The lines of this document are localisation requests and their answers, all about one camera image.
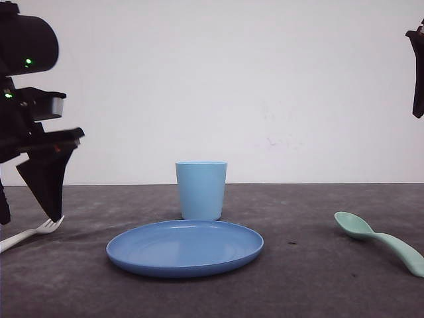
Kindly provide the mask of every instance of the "cup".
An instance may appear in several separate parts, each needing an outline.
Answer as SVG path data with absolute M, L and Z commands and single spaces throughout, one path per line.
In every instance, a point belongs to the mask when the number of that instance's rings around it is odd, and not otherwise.
M 219 219 L 223 208 L 227 163 L 177 162 L 176 172 L 183 219 Z

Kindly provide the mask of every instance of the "spoon bowl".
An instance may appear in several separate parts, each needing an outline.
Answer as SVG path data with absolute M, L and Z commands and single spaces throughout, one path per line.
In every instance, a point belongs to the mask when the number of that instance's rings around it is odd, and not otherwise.
M 371 226 L 358 215 L 347 212 L 336 212 L 334 218 L 347 235 L 354 239 L 366 240 L 370 239 L 372 234 L 374 234 Z

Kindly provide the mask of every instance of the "fork handle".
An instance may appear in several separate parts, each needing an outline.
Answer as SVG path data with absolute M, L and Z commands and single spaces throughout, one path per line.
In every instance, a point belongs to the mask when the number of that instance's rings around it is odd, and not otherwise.
M 34 234 L 36 234 L 35 230 L 26 230 L 26 231 L 23 231 L 22 233 L 13 235 L 12 237 L 2 240 L 0 242 L 0 253 L 3 253 L 5 250 L 8 250 L 13 245 L 18 244 L 19 242 L 27 239 L 28 237 L 31 237 Z

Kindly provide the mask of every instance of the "spoon handle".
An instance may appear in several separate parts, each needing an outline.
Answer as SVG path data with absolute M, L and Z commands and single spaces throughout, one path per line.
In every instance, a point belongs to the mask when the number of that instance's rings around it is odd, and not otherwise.
M 386 233 L 375 233 L 375 238 L 386 243 L 400 257 L 412 274 L 424 278 L 424 257 L 412 246 Z

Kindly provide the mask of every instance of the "cup rim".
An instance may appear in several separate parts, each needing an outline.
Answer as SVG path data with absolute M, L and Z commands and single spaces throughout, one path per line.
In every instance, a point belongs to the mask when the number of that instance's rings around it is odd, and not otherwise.
M 202 165 L 202 164 L 227 164 L 225 161 L 178 161 L 176 164 L 191 164 L 191 165 Z

